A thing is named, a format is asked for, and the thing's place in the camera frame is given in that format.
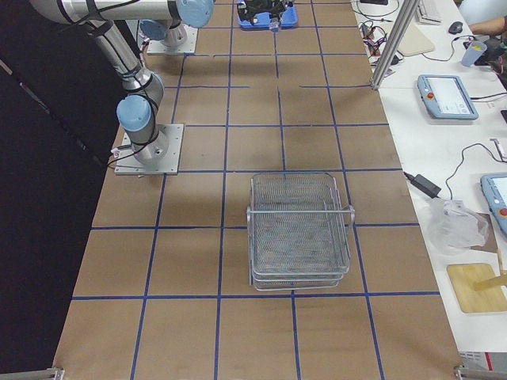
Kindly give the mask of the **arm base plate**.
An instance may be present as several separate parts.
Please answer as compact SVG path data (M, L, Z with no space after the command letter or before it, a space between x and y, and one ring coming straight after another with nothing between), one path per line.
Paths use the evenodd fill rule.
M184 135L183 124L157 124L158 137L154 142L133 155L131 141L125 132L120 150L119 161L114 162L116 175L177 175L179 170L181 145Z
M193 55L196 50L198 29L185 24L175 28L155 23L146 31L150 40L148 55Z

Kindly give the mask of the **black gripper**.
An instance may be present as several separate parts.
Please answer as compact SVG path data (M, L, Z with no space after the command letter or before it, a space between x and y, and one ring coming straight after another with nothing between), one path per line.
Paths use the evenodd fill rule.
M290 0L245 0L237 3L237 12L241 20L253 20L259 13L267 13L271 19L280 20L290 7Z

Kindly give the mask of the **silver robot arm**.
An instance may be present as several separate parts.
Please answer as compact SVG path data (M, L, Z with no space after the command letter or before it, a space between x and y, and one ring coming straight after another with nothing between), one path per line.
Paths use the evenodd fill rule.
M168 21L171 28L204 27L212 17L213 1L31 1L43 17L68 28L81 25L103 51L128 95L116 107L127 133L131 156L145 167L167 154L168 138L156 125L164 95L162 79L147 69L115 25L116 20Z
M171 1L168 20L142 19L144 36L167 47L176 47L187 40L186 27L199 29L208 24L214 12L213 1ZM235 4L239 25L244 29L293 27L298 22L293 1L238 1Z

